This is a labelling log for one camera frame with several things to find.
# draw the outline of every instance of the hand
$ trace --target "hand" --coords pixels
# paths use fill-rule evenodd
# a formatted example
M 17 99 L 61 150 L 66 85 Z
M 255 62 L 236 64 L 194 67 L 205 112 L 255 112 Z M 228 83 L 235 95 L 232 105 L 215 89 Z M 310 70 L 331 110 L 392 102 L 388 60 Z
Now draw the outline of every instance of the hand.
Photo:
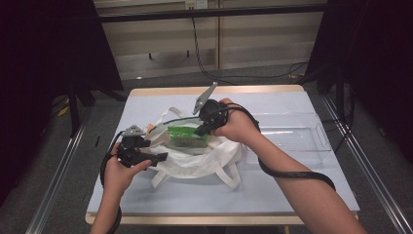
M 233 103 L 230 99 L 224 98 L 220 102 L 229 104 Z M 248 145 L 251 139 L 261 135 L 255 128 L 249 117 L 240 110 L 230 110 L 228 113 L 228 122 L 225 126 L 218 128 L 211 133 L 215 136 L 223 136 L 236 142 Z
M 116 154 L 119 144 L 120 142 L 116 143 L 113 147 L 110 152 L 112 155 Z M 131 185 L 133 177 L 147 169 L 151 163 L 151 160 L 145 160 L 132 168 L 126 168 L 118 162 L 118 157 L 113 156 L 106 165 L 104 191 L 111 191 L 122 196 L 125 190 Z

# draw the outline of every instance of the white plastic bag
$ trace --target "white plastic bag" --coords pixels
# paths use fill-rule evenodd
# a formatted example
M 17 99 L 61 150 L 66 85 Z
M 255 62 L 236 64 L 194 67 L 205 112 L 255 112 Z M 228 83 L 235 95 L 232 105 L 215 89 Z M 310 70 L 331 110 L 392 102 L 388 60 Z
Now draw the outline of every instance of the white plastic bag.
M 179 118 L 164 123 L 164 117 L 170 112 L 176 114 Z M 152 154 L 169 153 L 165 162 L 159 162 L 157 167 L 151 167 L 151 169 L 158 171 L 152 179 L 152 185 L 157 187 L 171 176 L 196 178 L 217 174 L 228 186 L 236 188 L 241 183 L 236 163 L 243 157 L 243 145 L 223 136 L 210 136 L 206 151 L 201 155 L 165 147 L 164 144 L 170 141 L 168 126 L 184 126 L 187 124 L 199 126 L 202 125 L 202 122 L 198 118 L 184 118 L 179 109 L 171 107 L 164 112 L 155 129 L 146 135 L 145 139 L 151 140 L 151 146 L 143 148 L 142 151 Z M 224 167 L 229 168 L 231 175 L 227 175 Z

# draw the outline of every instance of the gray floor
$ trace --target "gray floor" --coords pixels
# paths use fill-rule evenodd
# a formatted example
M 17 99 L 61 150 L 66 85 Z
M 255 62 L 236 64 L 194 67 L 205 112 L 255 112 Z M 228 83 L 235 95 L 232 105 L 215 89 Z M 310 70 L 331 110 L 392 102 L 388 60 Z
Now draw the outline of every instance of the gray floor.
M 289 66 L 265 66 L 225 71 L 214 71 L 214 74 L 226 75 L 275 75 L 288 71 Z M 228 78 L 238 85 L 246 84 L 289 84 L 286 77 L 278 79 L 268 78 Z M 158 78 L 124 81 L 125 91 L 120 92 L 127 96 L 134 88 L 145 87 L 179 87 L 179 86 L 208 86 L 211 80 L 204 74 L 190 73 Z M 315 83 L 304 86 L 321 120 L 331 119 L 318 95 Z M 100 161 L 107 149 L 111 137 L 116 130 L 121 117 L 124 103 L 111 99 L 103 94 L 94 93 L 96 104 L 93 107 L 80 105 L 81 116 L 88 112 L 90 117 L 82 135 L 74 158 L 66 173 L 63 184 L 57 193 L 54 206 L 50 211 L 43 233 L 86 233 L 90 226 L 84 216 L 93 186 L 98 174 Z M 352 131 L 362 145 L 363 150 L 373 164 L 380 178 L 384 181 L 396 202 L 402 208 L 407 219 L 413 220 L 413 166 L 399 153 L 394 142 L 380 134 L 380 126 L 357 101 L 355 121 Z M 335 147 L 341 136 L 335 125 L 324 124 L 331 145 Z M 37 207 L 42 201 L 50 181 L 52 180 L 61 156 L 70 140 L 70 117 L 65 114 L 61 117 L 53 116 L 43 136 L 43 142 L 37 157 L 16 187 L 0 208 L 0 233 L 24 233 Z M 344 143 L 337 153 L 337 158 L 355 191 L 361 212 L 358 214 L 360 222 L 369 233 L 397 233 L 394 224 L 378 200 L 361 169 L 349 149 Z M 207 233 L 205 227 L 169 227 L 169 226 L 122 226 L 121 233 Z M 230 227 L 227 233 L 280 233 L 276 226 L 271 227 Z M 290 233 L 309 233 L 302 226 L 290 227 Z

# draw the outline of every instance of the table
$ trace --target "table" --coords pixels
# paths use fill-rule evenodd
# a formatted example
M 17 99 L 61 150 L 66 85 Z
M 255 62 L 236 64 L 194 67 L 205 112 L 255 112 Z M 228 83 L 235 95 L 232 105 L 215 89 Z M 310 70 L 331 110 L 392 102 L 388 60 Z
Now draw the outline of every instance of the table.
M 144 127 L 154 123 L 171 106 L 191 113 L 195 98 L 206 89 L 207 87 L 135 89 L 128 98 L 116 132 L 133 124 Z M 242 104 L 253 115 L 265 112 L 284 116 L 317 116 L 301 86 L 226 86 L 217 87 L 211 96 L 214 99 L 225 97 Z M 309 162 L 306 166 L 329 176 L 336 184 L 338 194 L 356 215 L 359 211 L 358 204 L 334 152 L 322 151 L 320 159 L 320 163 Z M 195 179 L 171 178 L 154 189 L 150 180 L 155 171 L 140 173 L 122 199 L 124 214 L 121 223 L 212 226 L 303 224 L 274 180 L 261 172 L 257 164 L 248 163 L 245 156 L 238 168 L 242 184 L 236 189 L 220 182 L 216 175 Z M 94 222 L 101 193 L 98 178 L 86 213 L 87 223 Z

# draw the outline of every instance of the green object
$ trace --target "green object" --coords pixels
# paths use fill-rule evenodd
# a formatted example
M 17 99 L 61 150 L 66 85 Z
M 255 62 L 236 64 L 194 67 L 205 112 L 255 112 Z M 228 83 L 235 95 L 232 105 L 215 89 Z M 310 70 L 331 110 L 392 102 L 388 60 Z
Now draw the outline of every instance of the green object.
M 175 147 L 206 148 L 207 135 L 198 136 L 196 128 L 185 126 L 169 126 L 170 143 Z

